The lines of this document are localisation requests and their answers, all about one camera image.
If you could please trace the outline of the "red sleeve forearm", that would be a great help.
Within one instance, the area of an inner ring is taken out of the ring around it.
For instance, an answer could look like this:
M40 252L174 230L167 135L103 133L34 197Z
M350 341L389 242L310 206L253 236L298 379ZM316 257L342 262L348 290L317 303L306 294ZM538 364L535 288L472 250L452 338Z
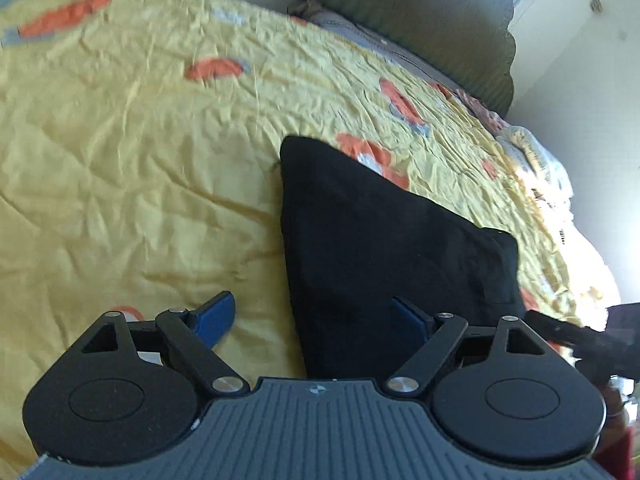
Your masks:
M634 462L632 448L634 447L634 432L626 428L614 434L605 431L601 441L593 454L594 461L608 474L617 480L634 480Z

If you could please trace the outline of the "right hand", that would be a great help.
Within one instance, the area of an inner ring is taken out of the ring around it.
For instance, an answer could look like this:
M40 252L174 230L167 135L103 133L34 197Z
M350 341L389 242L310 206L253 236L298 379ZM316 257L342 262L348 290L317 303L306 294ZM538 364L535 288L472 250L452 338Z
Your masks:
M599 386L599 391L605 403L606 419L596 448L597 454L603 453L623 440L628 429L625 401L620 390L607 382Z

